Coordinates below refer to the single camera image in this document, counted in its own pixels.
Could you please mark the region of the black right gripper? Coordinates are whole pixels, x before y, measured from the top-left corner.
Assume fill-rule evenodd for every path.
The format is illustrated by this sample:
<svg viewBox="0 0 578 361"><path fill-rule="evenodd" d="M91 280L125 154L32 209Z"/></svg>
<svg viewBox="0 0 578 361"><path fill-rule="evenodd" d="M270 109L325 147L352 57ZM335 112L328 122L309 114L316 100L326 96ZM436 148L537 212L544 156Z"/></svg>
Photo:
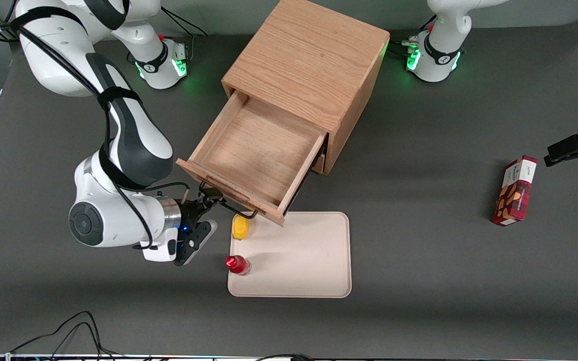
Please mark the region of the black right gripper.
<svg viewBox="0 0 578 361"><path fill-rule="evenodd" d="M199 236L201 226L200 219L211 208L221 204L223 193L218 188L200 188L199 197L195 201L179 199L179 209L181 221L179 225L179 236Z"/></svg>

